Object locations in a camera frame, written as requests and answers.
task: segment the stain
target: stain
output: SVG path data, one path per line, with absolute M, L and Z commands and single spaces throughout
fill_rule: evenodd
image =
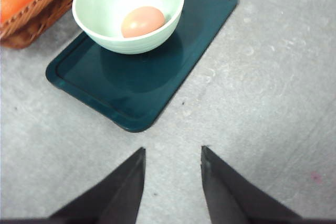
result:
M 317 172 L 311 172 L 310 173 L 310 178 L 316 183 L 316 184 L 320 184 L 322 183 L 322 176 L 317 173 Z

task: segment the wicker basket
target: wicker basket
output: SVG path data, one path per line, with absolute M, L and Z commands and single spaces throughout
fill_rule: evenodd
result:
M 24 48 L 37 39 L 72 5 L 72 0 L 32 0 L 0 25 L 1 45 Z

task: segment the pale green bowl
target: pale green bowl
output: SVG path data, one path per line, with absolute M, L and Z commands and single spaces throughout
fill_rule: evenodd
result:
M 121 54 L 140 54 L 164 43 L 180 20 L 184 0 L 73 0 L 75 21 L 96 43 Z M 154 6 L 165 24 L 149 34 L 124 38 L 121 24 L 125 16 L 141 6 Z

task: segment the tray rim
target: tray rim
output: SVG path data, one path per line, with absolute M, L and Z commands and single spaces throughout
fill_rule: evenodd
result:
M 217 33 L 220 31 L 224 23 L 227 21 L 227 18 L 231 15 L 233 10 L 235 9 L 236 5 L 238 4 L 238 0 L 229 0 L 230 3 L 230 9 L 231 11 L 228 13 L 227 17 L 224 19 L 223 24 L 220 26 L 218 31 L 214 33 L 213 38 L 216 37 Z M 204 54 L 205 50 L 209 47 L 209 45 L 206 46 L 206 48 L 202 51 L 201 56 L 195 61 L 195 63 L 192 65 L 191 69 L 188 71 L 187 74 L 185 74 L 185 78 L 181 80 L 181 82 L 177 85 L 175 91 L 169 96 L 167 102 L 165 105 L 162 106 L 162 108 L 158 111 L 158 113 L 155 115 L 154 119 L 150 116 L 144 116 L 142 118 L 142 126 L 132 127 L 131 120 L 127 120 L 124 116 L 121 116 L 115 109 L 108 107 L 101 103 L 99 100 L 97 100 L 95 97 L 91 96 L 90 94 L 84 92 L 83 90 L 79 89 L 72 83 L 64 80 L 62 77 L 57 75 L 56 69 L 59 63 L 61 63 L 72 51 L 74 51 L 77 46 L 81 44 L 81 42 L 88 38 L 88 35 L 85 34 L 84 31 L 82 31 L 73 41 L 70 42 L 70 44 L 60 53 L 58 56 L 56 56 L 48 65 L 46 69 L 46 78 L 47 80 L 53 84 L 56 88 L 62 89 L 64 92 L 68 93 L 72 97 L 76 98 L 86 106 L 96 110 L 100 114 L 104 115 L 108 119 L 110 119 L 113 123 L 121 127 L 122 129 L 136 133 L 136 132 L 142 132 L 150 128 L 156 120 L 159 118 L 159 115 L 162 113 L 162 111 L 166 108 L 167 104 L 170 102 L 171 98 L 175 95 L 177 90 L 180 88 L 180 86 L 183 84 L 185 79 L 188 77 L 188 75 L 191 73 L 193 68 L 196 66 L 198 61 L 201 59 L 202 55 Z M 116 118 L 118 120 L 124 121 L 128 126 L 122 125 L 122 123 L 118 123 L 116 121 Z

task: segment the bowl rim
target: bowl rim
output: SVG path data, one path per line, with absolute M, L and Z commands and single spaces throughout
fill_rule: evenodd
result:
M 177 8 L 177 11 L 174 13 L 174 15 L 171 17 L 171 19 L 165 23 L 162 27 L 160 27 L 159 29 L 152 31 L 148 34 L 144 34 L 141 36 L 136 36 L 136 37 L 131 37 L 131 38 L 123 38 L 123 37 L 111 37 L 111 36 L 105 36 L 105 35 L 101 35 L 91 29 L 89 29 L 88 27 L 86 27 L 79 19 L 77 12 L 76 12 L 76 2 L 77 0 L 73 0 L 72 1 L 72 15 L 74 16 L 74 19 L 76 21 L 76 23 L 79 25 L 79 27 L 85 31 L 87 34 L 95 36 L 98 39 L 103 39 L 103 40 L 108 40 L 108 41 L 115 41 L 115 42 L 126 42 L 126 41 L 135 41 L 135 40 L 140 40 L 140 39 L 144 39 L 144 38 L 148 38 L 151 37 L 155 34 L 160 33 L 161 31 L 165 30 L 167 27 L 170 26 L 170 24 L 172 24 L 181 14 L 182 9 L 183 9 L 183 5 L 184 5 L 184 0 L 180 1 L 180 4 Z

